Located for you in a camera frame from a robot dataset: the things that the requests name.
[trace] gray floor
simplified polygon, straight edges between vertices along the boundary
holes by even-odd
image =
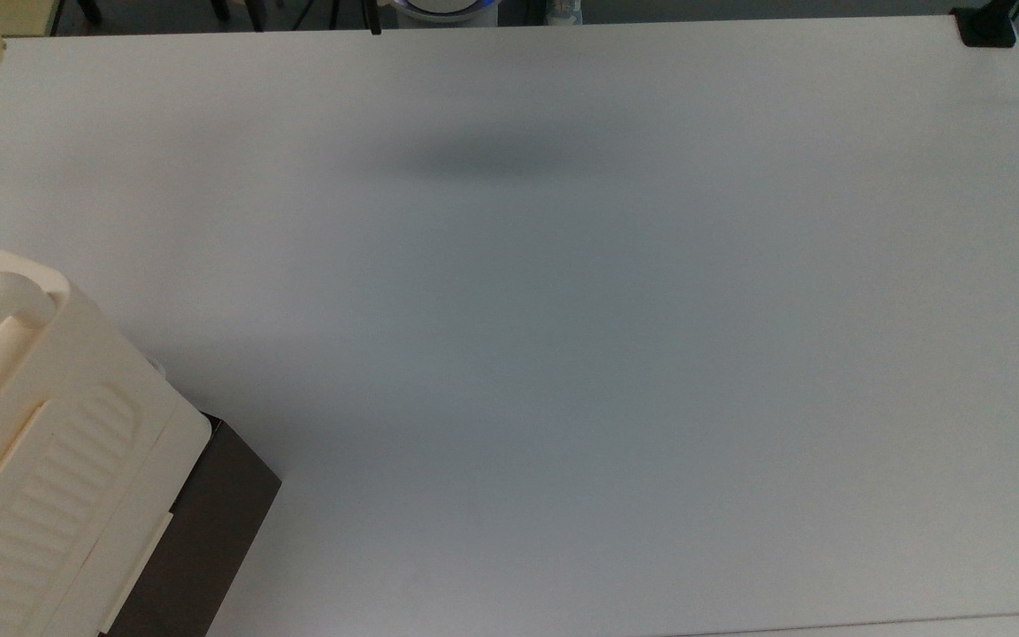
[[[266,2],[267,31],[290,29],[307,0]],[[328,29],[332,3],[340,1],[337,29],[364,29],[359,0],[315,0],[303,31]],[[219,21],[210,0],[97,0],[104,23],[92,28],[74,0],[64,0],[58,36],[123,36],[142,33],[212,33],[252,31],[242,3],[230,3],[231,19]],[[502,25],[538,23],[543,0],[504,0],[500,5]],[[683,21],[760,19],[760,17],[805,16],[899,16],[946,15],[956,4],[978,5],[980,0],[583,0],[586,23],[633,23],[634,21]],[[395,25],[395,12],[381,10],[384,29]],[[1016,21],[1019,31],[1019,19]]]

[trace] white table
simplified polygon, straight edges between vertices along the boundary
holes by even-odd
[[[1019,613],[1019,45],[17,41],[0,246],[284,486],[212,634]]]

